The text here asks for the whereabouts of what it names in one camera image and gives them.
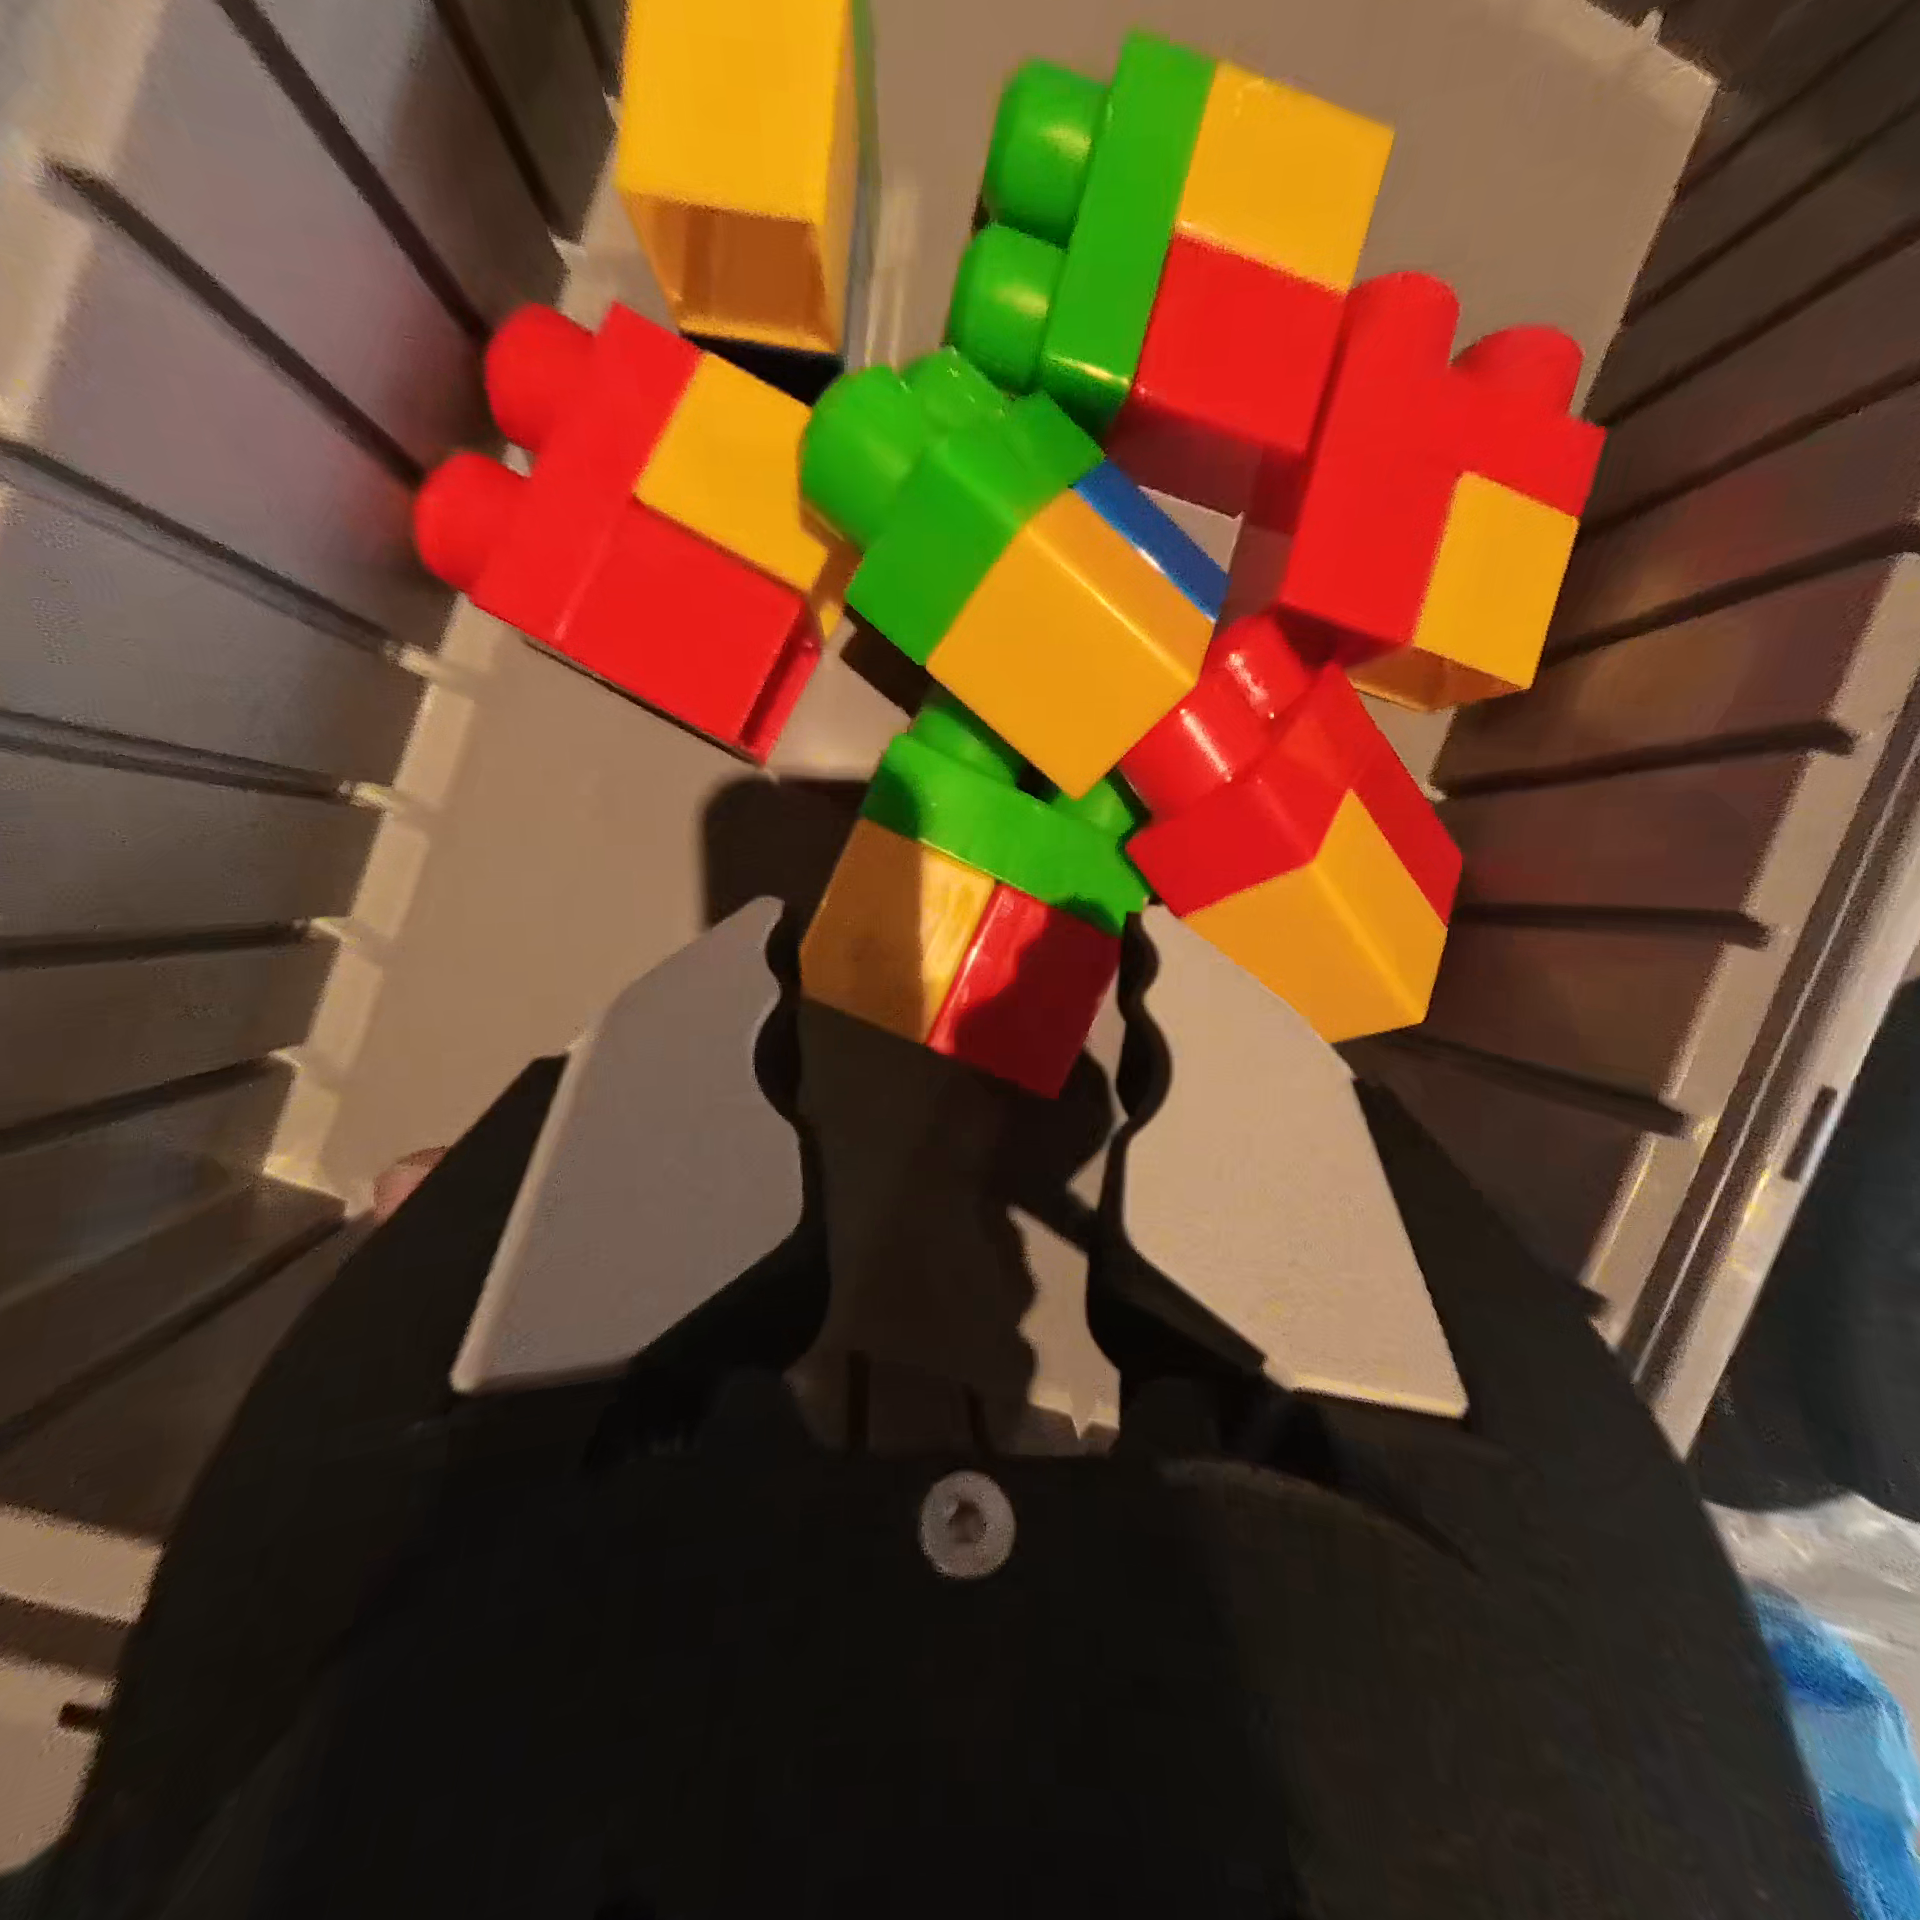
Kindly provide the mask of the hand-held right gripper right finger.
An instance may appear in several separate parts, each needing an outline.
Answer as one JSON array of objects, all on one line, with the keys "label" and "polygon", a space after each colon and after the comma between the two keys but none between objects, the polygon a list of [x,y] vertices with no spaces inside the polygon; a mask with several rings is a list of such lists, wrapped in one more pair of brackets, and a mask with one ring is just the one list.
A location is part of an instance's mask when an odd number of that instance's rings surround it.
[{"label": "hand-held right gripper right finger", "polygon": [[1458,1421],[1470,1397],[1347,1059],[1177,918],[1121,977],[1110,1221],[1197,1335],[1296,1392]]}]

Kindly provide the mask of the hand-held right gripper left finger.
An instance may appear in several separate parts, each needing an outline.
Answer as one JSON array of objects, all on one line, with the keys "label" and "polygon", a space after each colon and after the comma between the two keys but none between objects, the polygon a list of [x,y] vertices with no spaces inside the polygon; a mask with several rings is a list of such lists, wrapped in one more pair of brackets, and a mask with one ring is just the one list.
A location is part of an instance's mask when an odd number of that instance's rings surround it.
[{"label": "hand-held right gripper left finger", "polygon": [[791,1367],[827,1317],[786,907],[760,895],[570,1045],[453,1364],[461,1397],[636,1359]]}]

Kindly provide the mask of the red one-stud toy block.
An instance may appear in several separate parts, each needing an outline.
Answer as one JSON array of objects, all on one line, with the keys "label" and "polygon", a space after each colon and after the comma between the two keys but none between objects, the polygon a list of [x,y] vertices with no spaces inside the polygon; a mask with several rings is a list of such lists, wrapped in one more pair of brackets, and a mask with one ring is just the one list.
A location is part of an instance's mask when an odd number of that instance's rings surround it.
[{"label": "red one-stud toy block", "polygon": [[1117,931],[1000,881],[923,1045],[1057,1098],[1117,968]]}]

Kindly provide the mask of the yellow one-stud toy block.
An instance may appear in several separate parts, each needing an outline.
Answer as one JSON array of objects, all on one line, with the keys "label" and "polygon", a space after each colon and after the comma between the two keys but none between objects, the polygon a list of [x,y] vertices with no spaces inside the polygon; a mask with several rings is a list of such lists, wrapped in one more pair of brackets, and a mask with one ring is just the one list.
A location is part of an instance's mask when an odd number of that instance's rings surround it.
[{"label": "yellow one-stud toy block", "polygon": [[927,1042],[996,892],[983,869],[856,819],[804,931],[804,999]]}]

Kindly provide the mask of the green two-stud toy block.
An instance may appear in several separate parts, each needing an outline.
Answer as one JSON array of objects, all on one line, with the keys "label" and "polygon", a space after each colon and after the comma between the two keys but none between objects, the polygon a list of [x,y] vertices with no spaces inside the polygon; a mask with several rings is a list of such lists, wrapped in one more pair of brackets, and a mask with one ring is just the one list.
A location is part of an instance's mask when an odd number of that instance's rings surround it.
[{"label": "green two-stud toy block", "polygon": [[888,741],[860,818],[1110,934],[1156,899],[1127,851],[1143,807],[1124,782],[1070,797],[941,687]]}]

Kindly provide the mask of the grey plastic bin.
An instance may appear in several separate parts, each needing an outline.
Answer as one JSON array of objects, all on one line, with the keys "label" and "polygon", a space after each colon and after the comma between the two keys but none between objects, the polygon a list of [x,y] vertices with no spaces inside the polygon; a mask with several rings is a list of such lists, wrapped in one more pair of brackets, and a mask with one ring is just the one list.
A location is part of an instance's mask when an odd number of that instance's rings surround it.
[{"label": "grey plastic bin", "polygon": [[[4,5],[4,1438],[196,1344],[334,1212],[267,1174],[454,594],[426,471],[587,239],[608,4]],[[1403,124],[1361,281],[1601,278],[1608,447],[1536,691],[1453,725],[1466,885],[1358,1098],[1466,1385],[1267,1381],[1121,1254],[1124,1017],[1060,1101],[800,1005],[864,778],[754,774],[546,655],[433,977],[474,1118],[206,1459],[38,1918],[1850,1918],[1670,1449],[1866,885],[1918,827],[1918,309],[1763,168],[1918,77],[1810,4],[1656,157],[1514,9],[1236,5]],[[784,899],[827,1317],[791,1367],[453,1364],[570,1045]],[[1121,977],[1137,934],[1121,947]]]}]

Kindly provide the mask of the pile of assembled block bridges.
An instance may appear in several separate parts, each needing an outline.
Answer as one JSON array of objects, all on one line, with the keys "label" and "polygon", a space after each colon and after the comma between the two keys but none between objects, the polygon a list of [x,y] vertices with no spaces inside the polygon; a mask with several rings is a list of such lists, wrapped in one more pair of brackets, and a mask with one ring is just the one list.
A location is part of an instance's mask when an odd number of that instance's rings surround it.
[{"label": "pile of assembled block bridges", "polygon": [[1426,1017],[1461,848],[1367,697],[1524,691],[1604,432],[1550,325],[1361,281],[1396,131],[1150,32],[1003,87],[943,341],[846,364],[864,4],[633,4],[614,185],[668,324],[518,309],[421,564],[767,762],[851,614],[1326,1042]]}]

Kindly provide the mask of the black mesh office chair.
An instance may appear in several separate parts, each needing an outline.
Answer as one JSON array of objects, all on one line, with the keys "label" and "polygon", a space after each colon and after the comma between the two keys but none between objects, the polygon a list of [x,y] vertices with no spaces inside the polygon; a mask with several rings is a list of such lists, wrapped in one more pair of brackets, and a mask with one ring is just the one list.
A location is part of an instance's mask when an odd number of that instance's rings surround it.
[{"label": "black mesh office chair", "polygon": [[1918,1522],[1918,982],[1891,998],[1690,1454],[1718,1507]]}]

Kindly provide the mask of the blue cloth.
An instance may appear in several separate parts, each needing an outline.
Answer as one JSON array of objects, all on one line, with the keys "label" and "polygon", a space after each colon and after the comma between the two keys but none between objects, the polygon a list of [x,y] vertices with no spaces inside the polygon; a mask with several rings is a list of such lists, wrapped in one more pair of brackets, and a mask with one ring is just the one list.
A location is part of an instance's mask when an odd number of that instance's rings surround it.
[{"label": "blue cloth", "polygon": [[1918,1747],[1896,1692],[1826,1619],[1746,1592],[1788,1709],[1830,1852],[1858,1918],[1918,1918]]}]

